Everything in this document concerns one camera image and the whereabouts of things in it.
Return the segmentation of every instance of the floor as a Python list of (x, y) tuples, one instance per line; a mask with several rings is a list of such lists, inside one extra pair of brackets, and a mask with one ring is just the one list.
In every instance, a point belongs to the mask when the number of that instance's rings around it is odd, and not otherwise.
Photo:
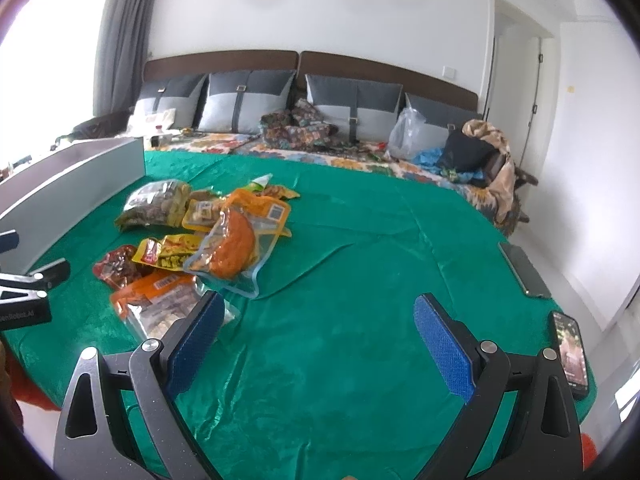
[[(583, 433), (587, 433), (593, 439), (597, 449), (602, 449), (621, 423), (615, 394), (638, 370), (640, 301), (625, 311), (620, 322), (603, 333), (578, 294), (538, 250), (526, 227), (518, 228), (510, 241), (524, 248), (554, 299), (569, 316), (580, 323), (587, 357), (598, 383), (598, 397), (581, 428)], [(44, 412), (27, 404), (21, 404), (21, 409), (24, 414), (25, 434), (51, 464), (58, 414)]]

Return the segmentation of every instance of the headboard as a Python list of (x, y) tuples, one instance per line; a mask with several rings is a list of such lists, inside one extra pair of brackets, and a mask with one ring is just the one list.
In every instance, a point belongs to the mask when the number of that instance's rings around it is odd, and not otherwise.
[(365, 79), (383, 83), (402, 83), (403, 91), (434, 101), (477, 111), (478, 96), (471, 90), (399, 66), (305, 50), (300, 55), (297, 86), (306, 91), (306, 74)]
[(221, 50), (147, 61), (144, 81), (231, 70), (295, 70), (297, 68), (298, 53), (293, 50)]

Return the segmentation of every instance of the light switch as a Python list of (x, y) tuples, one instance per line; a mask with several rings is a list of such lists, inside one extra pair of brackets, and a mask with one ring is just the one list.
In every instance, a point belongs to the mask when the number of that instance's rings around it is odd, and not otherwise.
[(455, 79), (456, 78), (456, 69), (451, 68), (450, 66), (445, 66), (442, 68), (442, 76), (447, 79)]

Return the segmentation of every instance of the green bedsheet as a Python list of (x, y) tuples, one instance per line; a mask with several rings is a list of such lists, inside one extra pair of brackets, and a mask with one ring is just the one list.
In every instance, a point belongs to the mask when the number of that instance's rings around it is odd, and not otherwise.
[[(225, 479), (413, 478), (462, 406), (414, 327), (422, 292), (505, 351), (536, 354), (549, 345), (546, 316), (556, 304), (522, 294), (498, 251), (502, 235), (451, 190), (237, 155), (147, 153), (146, 173), (145, 181), (180, 178), (224, 192), (273, 173), (273, 183), (301, 195), (287, 223), (293, 238), (279, 240), (258, 276), (260, 298), (225, 294), (242, 317), (222, 329), (177, 401)], [(53, 322), (5, 334), (59, 405), (83, 348), (107, 354), (135, 346), (91, 266), (149, 234), (121, 235), (113, 226), (139, 185), (93, 211), (43, 257), (72, 266), (71, 279), (50, 294)], [(580, 420), (595, 394), (594, 387), (577, 403)], [(514, 394), (503, 400), (475, 471), (491, 463), (513, 401)], [(128, 394), (126, 402), (148, 464), (158, 469), (140, 412)]]

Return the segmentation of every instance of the white door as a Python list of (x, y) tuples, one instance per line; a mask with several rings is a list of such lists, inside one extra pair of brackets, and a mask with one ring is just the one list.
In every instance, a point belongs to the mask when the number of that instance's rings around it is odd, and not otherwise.
[(486, 120), (504, 132), (518, 165), (535, 118), (539, 54), (540, 38), (522, 25), (511, 25), (496, 40)]

